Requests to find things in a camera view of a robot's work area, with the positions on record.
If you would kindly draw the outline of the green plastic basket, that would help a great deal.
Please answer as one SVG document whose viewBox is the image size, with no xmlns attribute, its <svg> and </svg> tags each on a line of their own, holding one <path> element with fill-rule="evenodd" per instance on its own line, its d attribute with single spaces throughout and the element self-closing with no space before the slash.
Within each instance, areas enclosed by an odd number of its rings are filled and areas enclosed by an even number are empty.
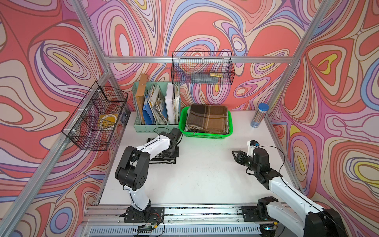
<svg viewBox="0 0 379 237">
<path fill-rule="evenodd" d="M 185 137 L 222 140 L 222 139 L 225 139 L 225 138 L 227 138 L 233 134 L 233 132 L 234 132 L 233 119 L 232 119 L 232 114 L 230 111 L 228 111 L 227 127 L 228 127 L 229 133 L 227 133 L 227 134 L 213 134 L 213 133 L 201 133 L 201 132 L 185 131 L 189 109 L 190 109 L 190 106 L 187 106 L 181 110 L 180 121 L 178 124 L 179 130 L 182 132 L 182 134 Z"/>
</svg>

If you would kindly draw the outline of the brown plaid scarf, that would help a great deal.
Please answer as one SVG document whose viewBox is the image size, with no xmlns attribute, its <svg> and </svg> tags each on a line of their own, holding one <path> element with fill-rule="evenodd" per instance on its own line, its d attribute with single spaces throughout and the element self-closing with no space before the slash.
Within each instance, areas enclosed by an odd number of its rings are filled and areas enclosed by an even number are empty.
<svg viewBox="0 0 379 237">
<path fill-rule="evenodd" d="M 187 112 L 186 132 L 229 133 L 228 109 L 225 106 L 192 104 Z"/>
</svg>

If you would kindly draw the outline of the black white houndstooth scarf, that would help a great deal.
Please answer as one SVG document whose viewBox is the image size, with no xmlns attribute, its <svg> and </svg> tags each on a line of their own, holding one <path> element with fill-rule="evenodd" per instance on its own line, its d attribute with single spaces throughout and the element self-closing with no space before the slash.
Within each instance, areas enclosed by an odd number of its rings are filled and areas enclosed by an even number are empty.
<svg viewBox="0 0 379 237">
<path fill-rule="evenodd" d="M 174 141 L 175 151 L 171 154 L 171 156 L 167 156 L 167 154 L 159 153 L 156 157 L 150 160 L 150 165 L 153 164 L 176 164 L 176 160 L 179 157 L 179 146 L 177 145 L 178 140 Z"/>
</svg>

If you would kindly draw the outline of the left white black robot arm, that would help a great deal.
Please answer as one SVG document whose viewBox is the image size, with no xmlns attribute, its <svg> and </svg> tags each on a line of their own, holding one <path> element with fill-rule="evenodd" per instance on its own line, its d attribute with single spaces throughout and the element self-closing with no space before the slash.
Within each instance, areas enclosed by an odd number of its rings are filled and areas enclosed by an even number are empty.
<svg viewBox="0 0 379 237">
<path fill-rule="evenodd" d="M 164 162 L 174 162 L 179 157 L 182 133 L 173 128 L 170 132 L 161 132 L 156 138 L 139 147 L 125 148 L 115 171 L 115 179 L 130 196 L 131 206 L 124 214 L 125 220 L 132 218 L 147 221 L 153 214 L 151 200 L 145 193 L 143 185 L 148 178 L 150 162 L 160 156 Z"/>
</svg>

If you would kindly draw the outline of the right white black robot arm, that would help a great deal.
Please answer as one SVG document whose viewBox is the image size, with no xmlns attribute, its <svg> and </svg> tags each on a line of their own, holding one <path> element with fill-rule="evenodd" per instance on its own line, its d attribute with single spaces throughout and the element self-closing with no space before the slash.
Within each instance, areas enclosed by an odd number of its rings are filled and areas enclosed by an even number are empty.
<svg viewBox="0 0 379 237">
<path fill-rule="evenodd" d="M 235 162 L 274 196 L 261 198 L 254 209 L 244 206 L 243 214 L 254 213 L 260 220 L 276 220 L 298 237 L 346 237 L 341 216 L 332 208 L 315 203 L 271 168 L 269 154 L 262 147 L 250 153 L 232 151 Z"/>
</svg>

